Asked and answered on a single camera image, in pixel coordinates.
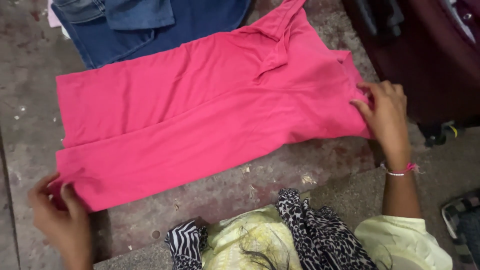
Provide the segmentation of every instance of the person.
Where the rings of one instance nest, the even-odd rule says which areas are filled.
[[[206,228],[194,221],[165,239],[175,270],[198,269],[410,269],[450,270],[451,257],[427,233],[411,169],[407,97],[401,85],[362,82],[373,106],[352,100],[386,156],[382,215],[363,221],[353,234],[330,207],[313,210],[298,191],[282,189],[275,206],[257,209]],[[49,200],[42,178],[28,192],[34,226],[56,247],[68,270],[91,270],[92,240],[86,211],[65,185],[68,211]]]

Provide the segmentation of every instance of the folded clothing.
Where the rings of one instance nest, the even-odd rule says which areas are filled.
[[[53,0],[71,24],[105,16],[115,30],[159,28],[175,23],[170,0]]]
[[[61,203],[89,211],[156,194],[312,138],[369,137],[349,51],[329,50],[304,0],[250,26],[100,69],[57,77],[65,128]]]
[[[52,9],[72,38],[87,69],[176,48],[210,34],[237,28],[250,0],[172,0],[175,24],[157,29],[112,30],[104,16],[72,24]]]

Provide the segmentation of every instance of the finger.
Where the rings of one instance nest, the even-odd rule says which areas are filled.
[[[81,219],[87,216],[87,213],[75,194],[71,184],[64,184],[61,187],[60,195],[73,219]]]
[[[352,99],[350,103],[359,110],[360,114],[362,114],[366,120],[373,116],[373,111],[370,109],[367,103],[358,99]]]
[[[380,85],[387,95],[391,95],[394,93],[394,89],[390,81],[383,81],[380,83]]]
[[[54,181],[55,179],[57,179],[59,176],[60,176],[60,173],[56,172],[54,174],[47,175],[42,179],[40,179],[40,181],[36,182],[35,185],[28,191],[28,194],[27,194],[28,200],[31,203],[33,203],[38,199],[39,195],[48,196],[49,195],[47,190],[48,184]]]
[[[403,86],[399,84],[394,84],[393,89],[395,93],[397,93],[399,96],[403,96]]]
[[[361,82],[361,83],[357,83],[357,87],[368,89],[372,94],[374,100],[377,100],[379,97],[386,96],[383,89],[378,84],[375,84],[375,83]]]

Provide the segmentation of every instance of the person's left hand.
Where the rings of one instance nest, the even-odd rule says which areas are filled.
[[[63,185],[60,192],[68,211],[57,210],[48,197],[48,184],[59,176],[58,172],[45,176],[28,191],[33,225],[59,250],[67,269],[92,269],[90,222],[73,188]]]

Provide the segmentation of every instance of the sleeve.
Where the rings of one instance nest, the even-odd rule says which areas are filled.
[[[369,218],[355,230],[372,260],[395,266],[395,259],[410,260],[424,270],[451,270],[452,258],[426,231],[424,219],[377,216]]]

